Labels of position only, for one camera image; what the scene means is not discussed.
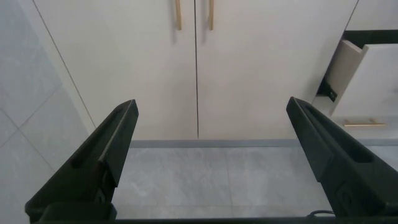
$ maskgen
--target cabinet handle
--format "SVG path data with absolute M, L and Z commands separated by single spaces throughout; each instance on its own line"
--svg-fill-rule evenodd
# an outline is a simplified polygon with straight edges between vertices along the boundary
M 209 30 L 214 29 L 214 0 L 209 0 Z
M 174 2 L 175 2 L 175 13 L 177 15 L 177 29 L 182 30 L 181 2 L 180 0 L 174 0 Z
M 385 123 L 377 123 L 374 119 L 369 119 L 370 123 L 350 123 L 348 120 L 345 120 L 344 127 L 383 127 Z

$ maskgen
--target floor tile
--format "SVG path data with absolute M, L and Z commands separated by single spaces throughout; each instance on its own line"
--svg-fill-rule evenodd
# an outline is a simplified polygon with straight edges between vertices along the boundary
M 226 149 L 233 205 L 330 207 L 301 148 Z
M 62 84 L 17 1 L 0 1 L 0 108 L 20 127 Z
M 202 206 L 116 206 L 117 219 L 141 218 L 231 218 L 232 207 Z
M 398 170 L 398 146 L 369 146 L 368 149 L 392 168 Z
M 63 87 L 24 123 L 21 131 L 54 170 L 58 170 L 88 137 Z
M 15 124 L 0 110 L 0 146 L 17 131 Z
M 113 202 L 124 205 L 231 205 L 221 149 L 130 149 Z
M 53 171 L 28 140 L 17 131 L 0 147 L 0 223 L 27 223 L 25 203 Z
M 236 218 L 257 217 L 305 217 L 315 210 L 330 210 L 330 207 L 306 207 L 306 206 L 236 206 L 233 214 Z

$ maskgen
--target cabinet door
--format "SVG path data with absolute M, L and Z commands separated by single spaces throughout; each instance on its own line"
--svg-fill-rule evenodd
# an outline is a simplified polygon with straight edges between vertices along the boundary
M 356 0 L 196 1 L 200 139 L 295 138 L 291 96 L 311 102 Z
M 194 2 L 35 0 L 95 125 L 136 99 L 133 139 L 197 139 Z

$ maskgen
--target floor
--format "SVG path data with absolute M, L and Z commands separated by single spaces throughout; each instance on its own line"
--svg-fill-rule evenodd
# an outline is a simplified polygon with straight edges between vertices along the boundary
M 398 169 L 398 147 L 369 147 Z M 331 210 L 300 147 L 132 148 L 117 218 L 305 216 Z

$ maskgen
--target wall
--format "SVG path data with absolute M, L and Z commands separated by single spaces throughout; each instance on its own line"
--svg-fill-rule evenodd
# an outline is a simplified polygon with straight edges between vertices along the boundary
M 87 136 L 20 5 L 0 1 L 0 223 L 28 223 L 26 201 Z

